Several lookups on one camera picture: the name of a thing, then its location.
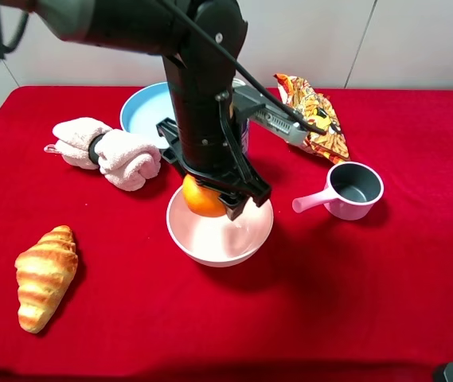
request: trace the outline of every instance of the chip bag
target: chip bag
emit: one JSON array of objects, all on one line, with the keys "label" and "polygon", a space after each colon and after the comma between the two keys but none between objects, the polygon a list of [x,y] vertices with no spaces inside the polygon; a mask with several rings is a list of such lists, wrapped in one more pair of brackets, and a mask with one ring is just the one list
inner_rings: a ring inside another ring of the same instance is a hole
[{"label": "chip bag", "polygon": [[315,92],[303,78],[284,74],[276,74],[275,78],[283,102],[302,113],[309,124],[326,131],[325,135],[309,133],[301,148],[307,153],[327,158],[334,164],[349,161],[345,135],[330,101],[323,94]]}]

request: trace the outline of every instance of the bread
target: bread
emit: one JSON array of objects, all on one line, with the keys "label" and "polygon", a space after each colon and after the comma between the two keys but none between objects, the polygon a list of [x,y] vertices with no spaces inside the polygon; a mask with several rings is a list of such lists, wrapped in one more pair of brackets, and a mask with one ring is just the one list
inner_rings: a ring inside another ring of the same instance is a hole
[{"label": "bread", "polygon": [[77,263],[72,231],[65,225],[46,233],[18,256],[18,318],[24,330],[38,333],[45,327],[74,279]]}]

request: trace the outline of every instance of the cable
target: cable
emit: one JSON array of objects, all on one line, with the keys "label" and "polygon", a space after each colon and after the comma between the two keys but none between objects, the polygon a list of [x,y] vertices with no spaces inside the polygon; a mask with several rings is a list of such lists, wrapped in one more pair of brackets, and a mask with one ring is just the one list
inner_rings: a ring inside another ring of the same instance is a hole
[{"label": "cable", "polygon": [[214,39],[212,39],[198,24],[189,18],[180,8],[176,5],[168,2],[167,0],[158,0],[158,2],[169,12],[171,12],[178,20],[185,24],[189,29],[195,32],[200,38],[206,41],[210,46],[215,50],[221,53],[228,61],[235,65],[236,70],[245,77],[245,79],[265,98],[272,101],[279,109],[288,114],[290,118],[294,121],[300,123],[308,131],[313,131],[317,134],[324,135],[325,131],[318,129],[315,126],[310,125],[305,121],[298,111],[288,107],[277,98],[275,98],[262,84],[260,84],[251,74],[233,57],[229,52],[224,49],[221,45],[217,44]]},{"label": "cable", "polygon": [[28,12],[22,13],[21,20],[19,21],[18,27],[16,28],[14,37],[12,38],[8,45],[3,45],[5,53],[12,53],[14,50],[18,48],[19,43],[21,42],[22,39],[22,35],[25,34],[26,25],[28,24],[28,17],[29,17]]}]

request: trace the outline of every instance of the red table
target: red table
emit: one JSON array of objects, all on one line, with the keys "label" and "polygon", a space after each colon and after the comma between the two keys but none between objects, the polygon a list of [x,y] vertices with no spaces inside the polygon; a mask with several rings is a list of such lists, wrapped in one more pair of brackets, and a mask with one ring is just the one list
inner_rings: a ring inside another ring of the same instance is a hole
[{"label": "red table", "polygon": [[[42,150],[65,120],[118,127],[136,90],[27,87],[0,109],[1,374],[429,380],[453,361],[453,92],[325,91],[352,159],[385,181],[357,223],[293,213],[330,164],[254,126],[249,155],[273,185],[274,231],[246,263],[211,269],[166,230],[175,170],[125,193]],[[14,260],[60,224],[81,263],[34,336],[18,325]]]}]

